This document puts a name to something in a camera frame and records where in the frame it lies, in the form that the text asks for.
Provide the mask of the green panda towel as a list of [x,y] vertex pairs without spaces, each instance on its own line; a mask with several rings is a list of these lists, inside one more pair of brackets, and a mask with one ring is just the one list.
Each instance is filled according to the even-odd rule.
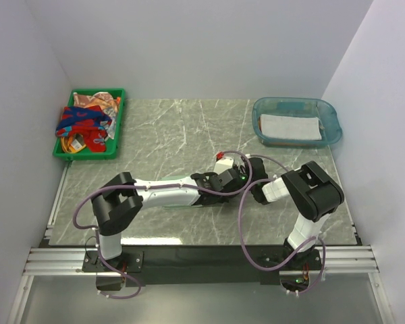
[[[172,181],[176,182],[179,179],[182,179],[182,175],[170,175],[161,178],[161,181]],[[172,210],[172,209],[191,209],[191,208],[203,208],[203,205],[167,205],[163,206],[165,210]]]

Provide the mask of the red blue patterned cloth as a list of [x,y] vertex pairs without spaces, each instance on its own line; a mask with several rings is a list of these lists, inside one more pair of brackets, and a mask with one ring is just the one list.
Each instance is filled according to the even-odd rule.
[[55,135],[59,138],[81,135],[91,152],[103,153],[106,151],[105,139],[110,125],[111,118],[98,105],[87,108],[68,106],[63,109]]

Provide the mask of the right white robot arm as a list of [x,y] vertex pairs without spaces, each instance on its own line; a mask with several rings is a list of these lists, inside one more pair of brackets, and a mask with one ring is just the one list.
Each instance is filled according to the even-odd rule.
[[247,155],[252,166],[249,192],[262,205],[290,197],[298,217],[286,238],[288,247],[283,260],[290,269],[299,269],[307,262],[307,250],[316,239],[329,216],[344,202],[344,192],[337,182],[315,161],[285,172],[278,178],[269,178],[262,155]]

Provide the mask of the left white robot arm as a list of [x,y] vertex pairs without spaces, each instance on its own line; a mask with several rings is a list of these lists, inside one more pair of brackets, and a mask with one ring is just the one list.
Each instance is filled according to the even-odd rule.
[[222,158],[213,172],[156,182],[134,179],[122,172],[107,187],[131,185],[137,188],[110,189],[91,198],[99,227],[99,265],[106,271],[117,270],[122,263],[122,232],[140,211],[154,207],[211,206],[224,203],[230,192],[240,190],[248,180],[232,158]]

